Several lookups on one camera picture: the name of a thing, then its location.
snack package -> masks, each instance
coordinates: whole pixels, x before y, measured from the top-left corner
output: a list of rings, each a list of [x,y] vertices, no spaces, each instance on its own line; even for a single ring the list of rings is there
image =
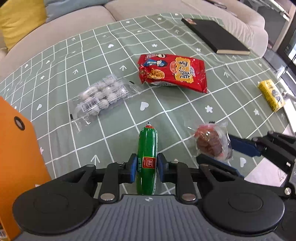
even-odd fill
[[[79,132],[98,114],[112,109],[134,94],[140,94],[134,83],[118,79],[114,74],[108,75],[69,100],[70,118]]]
[[[139,77],[154,85],[179,85],[207,92],[205,64],[202,60],[171,54],[144,54],[138,61]]]
[[[218,161],[227,161],[232,158],[226,126],[227,123],[200,125],[194,134],[198,151]]]
[[[272,80],[261,81],[258,84],[258,88],[267,100],[273,112],[277,112],[285,105],[284,98]]]

red snack bag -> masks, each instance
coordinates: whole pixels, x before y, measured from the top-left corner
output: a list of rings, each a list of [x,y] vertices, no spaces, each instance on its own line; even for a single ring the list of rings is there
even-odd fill
[[[142,83],[156,84],[163,81],[207,92],[205,64],[202,60],[172,54],[143,54],[138,64]]]

metal bolt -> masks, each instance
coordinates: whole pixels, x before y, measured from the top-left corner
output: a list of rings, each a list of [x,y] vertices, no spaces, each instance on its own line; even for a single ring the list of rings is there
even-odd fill
[[[112,193],[103,193],[101,195],[101,199],[104,201],[112,201],[114,198],[115,198],[115,196]]]
[[[285,189],[285,194],[286,194],[287,196],[289,196],[289,195],[291,194],[291,188],[286,188],[286,189]]]
[[[182,195],[182,199],[188,202],[194,201],[196,196],[192,193],[185,193]]]

beige couch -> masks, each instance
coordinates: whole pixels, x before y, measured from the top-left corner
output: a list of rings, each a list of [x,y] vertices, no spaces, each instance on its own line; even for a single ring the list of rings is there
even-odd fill
[[[0,37],[0,81],[36,54],[73,35],[118,20],[162,12],[192,13],[220,18],[230,33],[259,56],[263,56],[268,43],[264,18],[237,0],[219,1],[235,13],[237,18],[203,0],[114,0],[105,6],[81,9],[46,23],[28,34],[8,53],[1,49],[4,46],[1,46],[3,40]]]

green checkered tablecloth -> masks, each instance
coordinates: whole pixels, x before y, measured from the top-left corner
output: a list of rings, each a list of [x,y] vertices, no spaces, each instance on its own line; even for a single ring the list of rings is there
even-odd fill
[[[267,63],[249,56],[217,55],[181,18],[216,18],[180,13],[131,18],[73,36],[44,50],[0,82],[0,95],[32,121],[40,151],[52,178],[94,163],[127,161],[137,152],[139,130],[149,121],[158,131],[158,150],[169,161],[196,167],[195,143],[185,123],[228,122],[233,135],[251,138],[288,125],[284,111],[273,113],[257,88],[258,81],[278,82]],[[143,84],[135,95],[77,133],[70,122],[67,100],[89,85],[114,73],[140,85],[137,61],[141,54],[167,53],[205,62],[208,94],[189,89]],[[143,111],[142,102],[149,104]],[[239,158],[247,163],[240,167]],[[244,176],[261,158],[234,152],[230,165]],[[135,193],[133,184],[121,193]],[[174,193],[172,183],[158,179],[157,194]]]

